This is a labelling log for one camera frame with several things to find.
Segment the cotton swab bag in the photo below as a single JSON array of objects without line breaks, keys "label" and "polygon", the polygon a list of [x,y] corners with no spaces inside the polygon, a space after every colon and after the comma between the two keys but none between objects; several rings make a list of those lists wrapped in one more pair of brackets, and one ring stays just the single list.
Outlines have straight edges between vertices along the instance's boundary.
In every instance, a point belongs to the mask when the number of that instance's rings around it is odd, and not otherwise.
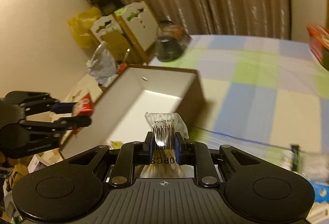
[{"label": "cotton swab bag", "polygon": [[142,178],[188,178],[191,166],[180,166],[175,156],[175,133],[189,138],[185,122],[178,113],[149,113],[145,119],[154,134],[154,151],[150,165],[144,166]]}]

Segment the dark green lip gel tube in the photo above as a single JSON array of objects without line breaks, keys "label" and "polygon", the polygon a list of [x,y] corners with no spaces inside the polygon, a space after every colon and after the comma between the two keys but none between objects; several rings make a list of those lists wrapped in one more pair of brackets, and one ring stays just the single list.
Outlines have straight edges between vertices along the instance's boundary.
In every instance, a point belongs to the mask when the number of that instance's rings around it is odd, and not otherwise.
[{"label": "dark green lip gel tube", "polygon": [[291,152],[292,152],[292,171],[298,171],[298,165],[300,161],[300,147],[298,144],[291,145]]}]

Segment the blue toothpaste tube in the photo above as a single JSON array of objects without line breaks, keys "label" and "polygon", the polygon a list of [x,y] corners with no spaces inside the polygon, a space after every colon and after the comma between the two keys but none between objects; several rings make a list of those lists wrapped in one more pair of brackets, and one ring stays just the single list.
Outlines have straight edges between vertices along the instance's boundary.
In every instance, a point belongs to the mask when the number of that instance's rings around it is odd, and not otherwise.
[{"label": "blue toothpaste tube", "polygon": [[315,191],[315,202],[329,202],[329,185],[328,181],[320,179],[309,179],[314,191]]}]

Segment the red snack packet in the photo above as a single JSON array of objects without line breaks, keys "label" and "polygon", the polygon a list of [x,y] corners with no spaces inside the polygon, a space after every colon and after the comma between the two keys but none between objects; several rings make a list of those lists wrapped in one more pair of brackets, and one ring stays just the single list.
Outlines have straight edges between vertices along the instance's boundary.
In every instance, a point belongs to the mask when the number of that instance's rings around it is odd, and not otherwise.
[{"label": "red snack packet", "polygon": [[94,103],[90,93],[86,93],[73,107],[73,117],[88,117],[91,119],[94,113]]}]

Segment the crumpled silver foil bag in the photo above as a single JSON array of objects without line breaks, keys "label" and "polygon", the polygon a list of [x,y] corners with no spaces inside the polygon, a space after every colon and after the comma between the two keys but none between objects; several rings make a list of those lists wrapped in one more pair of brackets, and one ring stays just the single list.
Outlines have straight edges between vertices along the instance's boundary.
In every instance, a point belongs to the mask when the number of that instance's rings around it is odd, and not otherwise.
[{"label": "crumpled silver foil bag", "polygon": [[107,48],[107,43],[102,41],[94,51],[92,58],[87,61],[88,74],[102,87],[108,87],[115,79],[118,65],[113,55]]}]

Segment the yellow plastic bag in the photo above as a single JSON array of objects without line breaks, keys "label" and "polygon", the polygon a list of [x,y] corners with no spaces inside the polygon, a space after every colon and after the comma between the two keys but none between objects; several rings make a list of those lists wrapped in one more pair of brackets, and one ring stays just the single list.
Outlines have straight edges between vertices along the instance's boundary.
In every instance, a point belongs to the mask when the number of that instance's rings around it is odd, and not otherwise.
[{"label": "yellow plastic bag", "polygon": [[101,11],[93,6],[67,20],[72,38],[82,49],[90,49],[94,45],[90,29],[101,17]]}]

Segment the checked tablecloth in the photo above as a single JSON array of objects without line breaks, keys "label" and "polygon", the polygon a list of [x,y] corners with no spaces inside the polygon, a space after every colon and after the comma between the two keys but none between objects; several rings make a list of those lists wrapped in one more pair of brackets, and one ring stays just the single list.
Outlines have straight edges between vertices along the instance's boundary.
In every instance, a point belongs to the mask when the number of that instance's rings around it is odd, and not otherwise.
[{"label": "checked tablecloth", "polygon": [[167,67],[196,69],[203,111],[190,131],[210,148],[230,144],[328,181],[328,71],[305,43],[254,36],[195,35]]}]

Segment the dark glass jar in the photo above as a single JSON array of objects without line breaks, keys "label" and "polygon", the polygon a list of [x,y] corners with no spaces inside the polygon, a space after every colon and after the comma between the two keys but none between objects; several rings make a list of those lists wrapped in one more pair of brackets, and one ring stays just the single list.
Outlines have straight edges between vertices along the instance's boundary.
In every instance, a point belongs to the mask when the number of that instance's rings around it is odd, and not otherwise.
[{"label": "dark glass jar", "polygon": [[159,24],[156,39],[156,57],[160,62],[170,62],[183,55],[192,38],[185,28],[169,20]]}]

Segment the white carved chair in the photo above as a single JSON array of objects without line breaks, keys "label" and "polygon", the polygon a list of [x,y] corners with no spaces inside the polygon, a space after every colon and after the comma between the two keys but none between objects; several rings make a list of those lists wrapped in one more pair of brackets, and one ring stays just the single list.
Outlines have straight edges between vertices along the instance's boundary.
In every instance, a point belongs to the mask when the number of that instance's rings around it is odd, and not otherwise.
[{"label": "white carved chair", "polygon": [[131,50],[131,63],[149,63],[155,53],[155,41],[160,27],[150,7],[144,2],[133,2],[108,16],[99,18],[90,28],[96,42],[107,43],[117,60]]}]

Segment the red instant noodle bowl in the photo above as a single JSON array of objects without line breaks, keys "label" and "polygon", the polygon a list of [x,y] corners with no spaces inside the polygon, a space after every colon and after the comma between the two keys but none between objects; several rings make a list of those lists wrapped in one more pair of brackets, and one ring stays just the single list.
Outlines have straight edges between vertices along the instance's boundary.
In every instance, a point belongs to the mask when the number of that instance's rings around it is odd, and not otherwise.
[{"label": "red instant noodle bowl", "polygon": [[321,25],[308,25],[309,48],[319,63],[329,70],[328,28]]}]

